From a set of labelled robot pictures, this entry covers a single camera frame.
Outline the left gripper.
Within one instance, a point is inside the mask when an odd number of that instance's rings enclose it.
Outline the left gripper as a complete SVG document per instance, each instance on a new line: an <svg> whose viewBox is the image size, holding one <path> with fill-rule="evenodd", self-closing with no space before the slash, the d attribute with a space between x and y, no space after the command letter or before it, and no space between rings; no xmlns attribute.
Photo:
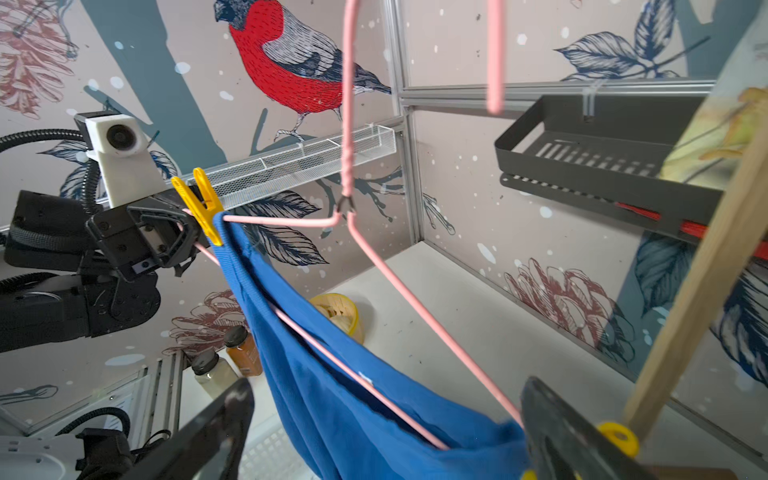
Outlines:
<svg viewBox="0 0 768 480"><path fill-rule="evenodd" d="M85 228L128 282L158 269L182 276L202 241L201 226L177 195L152 195L110 208L91 216Z"/></svg>

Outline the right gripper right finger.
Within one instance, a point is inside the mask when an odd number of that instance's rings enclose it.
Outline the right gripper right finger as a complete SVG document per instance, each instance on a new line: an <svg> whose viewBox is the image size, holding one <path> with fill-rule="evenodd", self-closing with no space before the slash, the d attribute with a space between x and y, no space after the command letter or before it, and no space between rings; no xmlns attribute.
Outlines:
<svg viewBox="0 0 768 480"><path fill-rule="evenodd" d="M524 479L652 479L635 461L637 436L615 422L591 424L541 379L521 395L530 468Z"/></svg>

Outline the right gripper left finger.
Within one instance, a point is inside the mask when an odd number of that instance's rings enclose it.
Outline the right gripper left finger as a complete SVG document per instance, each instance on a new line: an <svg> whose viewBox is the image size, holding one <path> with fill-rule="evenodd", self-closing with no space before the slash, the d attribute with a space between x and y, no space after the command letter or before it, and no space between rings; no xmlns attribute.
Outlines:
<svg viewBox="0 0 768 480"><path fill-rule="evenodd" d="M123 477L236 479L254 408L250 383L236 381Z"/></svg>

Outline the blue tank top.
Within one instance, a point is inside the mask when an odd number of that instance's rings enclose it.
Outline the blue tank top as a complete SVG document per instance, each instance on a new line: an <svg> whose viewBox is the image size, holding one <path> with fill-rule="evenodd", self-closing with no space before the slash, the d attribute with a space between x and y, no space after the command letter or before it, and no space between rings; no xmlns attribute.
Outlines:
<svg viewBox="0 0 768 480"><path fill-rule="evenodd" d="M243 228L214 219L215 254L247 319L294 448L323 479L518 479L522 429L445 399L327 320Z"/></svg>

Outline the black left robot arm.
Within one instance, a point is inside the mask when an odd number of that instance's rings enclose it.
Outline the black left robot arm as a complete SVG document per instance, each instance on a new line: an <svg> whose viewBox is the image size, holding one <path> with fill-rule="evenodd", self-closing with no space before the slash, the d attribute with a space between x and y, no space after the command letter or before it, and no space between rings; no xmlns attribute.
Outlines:
<svg viewBox="0 0 768 480"><path fill-rule="evenodd" d="M101 179L85 159L71 192L20 192L1 236L4 261L22 270L1 282L2 351L140 326L161 306L158 270L182 276L194 262L202 230L175 191L106 209Z"/></svg>

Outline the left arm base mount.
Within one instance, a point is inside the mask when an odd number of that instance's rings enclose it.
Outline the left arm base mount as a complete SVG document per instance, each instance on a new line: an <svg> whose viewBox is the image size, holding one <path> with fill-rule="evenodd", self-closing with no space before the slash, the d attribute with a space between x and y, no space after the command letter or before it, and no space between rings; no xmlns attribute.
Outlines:
<svg viewBox="0 0 768 480"><path fill-rule="evenodd" d="M3 479L119 479L172 432L161 429L139 448L129 444L130 416L117 407L87 412L54 436L1 438Z"/></svg>

